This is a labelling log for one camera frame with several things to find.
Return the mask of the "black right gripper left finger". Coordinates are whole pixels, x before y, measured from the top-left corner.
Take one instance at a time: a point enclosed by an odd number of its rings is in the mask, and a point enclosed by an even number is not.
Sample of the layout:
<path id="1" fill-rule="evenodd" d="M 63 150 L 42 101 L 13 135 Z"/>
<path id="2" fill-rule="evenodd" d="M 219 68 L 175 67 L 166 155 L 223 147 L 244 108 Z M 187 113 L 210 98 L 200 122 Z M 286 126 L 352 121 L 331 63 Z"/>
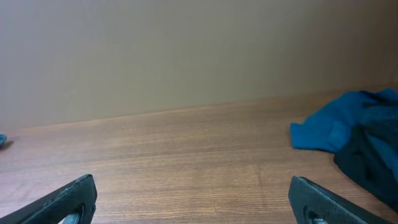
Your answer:
<path id="1" fill-rule="evenodd" d="M 97 191 L 91 174 L 83 175 L 42 198 L 1 218 L 4 224 L 90 224 Z"/>

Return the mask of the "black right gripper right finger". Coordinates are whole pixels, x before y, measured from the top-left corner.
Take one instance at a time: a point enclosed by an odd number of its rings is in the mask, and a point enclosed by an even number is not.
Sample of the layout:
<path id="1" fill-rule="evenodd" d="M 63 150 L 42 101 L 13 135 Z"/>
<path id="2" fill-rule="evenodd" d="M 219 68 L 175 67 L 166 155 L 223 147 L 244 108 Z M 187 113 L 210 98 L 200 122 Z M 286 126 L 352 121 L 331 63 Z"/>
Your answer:
<path id="1" fill-rule="evenodd" d="M 298 224 L 390 224 L 305 177 L 292 177 L 289 202 Z"/>

